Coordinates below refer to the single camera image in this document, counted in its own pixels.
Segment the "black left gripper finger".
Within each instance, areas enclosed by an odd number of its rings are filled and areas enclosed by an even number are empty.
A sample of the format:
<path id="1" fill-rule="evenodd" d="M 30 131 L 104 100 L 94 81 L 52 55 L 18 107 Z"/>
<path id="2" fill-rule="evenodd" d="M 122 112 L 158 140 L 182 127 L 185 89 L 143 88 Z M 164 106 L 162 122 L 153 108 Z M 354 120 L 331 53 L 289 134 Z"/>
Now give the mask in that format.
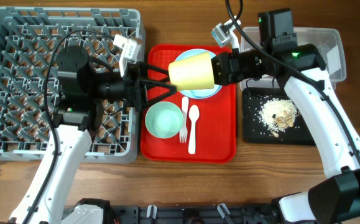
<path id="1" fill-rule="evenodd" d="M 167 91 L 149 100 L 147 96 L 147 91 L 155 87 L 164 88 Z M 176 92 L 177 87 L 175 85 L 157 80 L 141 79 L 141 106 L 152 106 L 159 101 L 176 94 Z"/>
<path id="2" fill-rule="evenodd" d="M 158 72 L 158 73 L 166 75 L 166 77 L 161 79 L 160 82 L 169 82 L 170 81 L 168 70 L 165 70 L 165 69 L 160 68 L 160 67 L 156 67 L 154 65 L 151 65 L 151 64 L 148 64 L 148 63 L 145 63 L 145 62 L 141 62 L 141 67 L 147 72 L 149 70 L 152 70 L 154 72 Z"/>

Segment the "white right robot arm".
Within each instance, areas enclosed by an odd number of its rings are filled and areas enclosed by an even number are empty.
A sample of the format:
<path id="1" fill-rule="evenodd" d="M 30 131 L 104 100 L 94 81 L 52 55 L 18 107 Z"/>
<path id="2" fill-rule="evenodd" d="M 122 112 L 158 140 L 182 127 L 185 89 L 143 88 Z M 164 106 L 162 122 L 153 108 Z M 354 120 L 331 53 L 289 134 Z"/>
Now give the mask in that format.
<path id="1" fill-rule="evenodd" d="M 337 99 L 326 63 L 313 44 L 299 45 L 290 9 L 261 12 L 260 44 L 239 51 L 238 17 L 218 24 L 212 36 L 230 53 L 212 60 L 215 83 L 230 85 L 270 75 L 302 115 L 319 150 L 326 180 L 307 192 L 274 199 L 274 223 L 339 223 L 360 217 L 360 137 Z"/>

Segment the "rice and peanut shells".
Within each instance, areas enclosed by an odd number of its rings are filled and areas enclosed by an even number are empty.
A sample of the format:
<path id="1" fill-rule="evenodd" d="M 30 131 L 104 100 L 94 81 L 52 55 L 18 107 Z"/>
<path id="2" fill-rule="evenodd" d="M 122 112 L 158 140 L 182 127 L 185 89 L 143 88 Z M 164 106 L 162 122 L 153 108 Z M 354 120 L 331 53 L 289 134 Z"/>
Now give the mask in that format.
<path id="1" fill-rule="evenodd" d="M 300 112 L 292 100 L 265 96 L 258 104 L 255 115 L 263 130 L 269 136 L 278 138 L 280 133 L 295 126 Z"/>

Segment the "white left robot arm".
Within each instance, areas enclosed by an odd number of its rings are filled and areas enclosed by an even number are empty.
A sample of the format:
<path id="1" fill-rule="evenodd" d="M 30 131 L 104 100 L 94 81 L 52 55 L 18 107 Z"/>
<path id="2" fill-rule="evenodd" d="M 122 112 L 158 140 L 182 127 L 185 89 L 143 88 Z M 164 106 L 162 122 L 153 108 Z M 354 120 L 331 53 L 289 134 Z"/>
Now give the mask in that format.
<path id="1" fill-rule="evenodd" d="M 97 73 L 85 48 L 68 46 L 55 59 L 58 80 L 65 99 L 48 114 L 48 147 L 36 175 L 9 223 L 60 223 L 76 171 L 101 125 L 103 100 L 126 100 L 142 111 L 177 92 L 168 78 L 151 80 L 148 70 L 165 75 L 168 71 L 137 62 L 121 76 L 111 68 Z"/>

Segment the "yellow plastic cup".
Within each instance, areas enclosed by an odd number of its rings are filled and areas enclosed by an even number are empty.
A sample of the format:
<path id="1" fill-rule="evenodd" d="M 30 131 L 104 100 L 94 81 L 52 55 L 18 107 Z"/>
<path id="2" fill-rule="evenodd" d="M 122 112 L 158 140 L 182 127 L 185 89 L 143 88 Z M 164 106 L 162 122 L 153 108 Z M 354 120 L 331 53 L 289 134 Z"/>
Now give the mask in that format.
<path id="1" fill-rule="evenodd" d="M 170 83 L 180 91 L 215 87 L 213 66 L 208 52 L 170 63 L 168 76 Z"/>

